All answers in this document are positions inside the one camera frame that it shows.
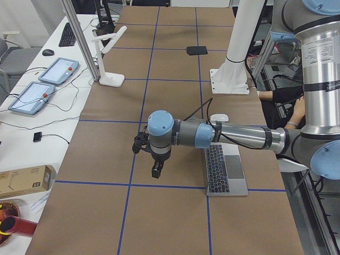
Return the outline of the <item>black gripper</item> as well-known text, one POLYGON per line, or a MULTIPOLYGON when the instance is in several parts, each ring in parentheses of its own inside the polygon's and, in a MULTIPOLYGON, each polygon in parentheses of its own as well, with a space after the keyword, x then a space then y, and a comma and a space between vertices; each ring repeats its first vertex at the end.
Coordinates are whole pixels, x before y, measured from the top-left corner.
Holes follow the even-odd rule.
POLYGON ((155 160, 153 167, 151 168, 151 176, 153 178, 160 178, 162 169, 163 169, 163 162, 168 160, 171 156, 171 152, 168 151, 163 154, 157 154, 155 152, 151 152, 152 158, 155 160))

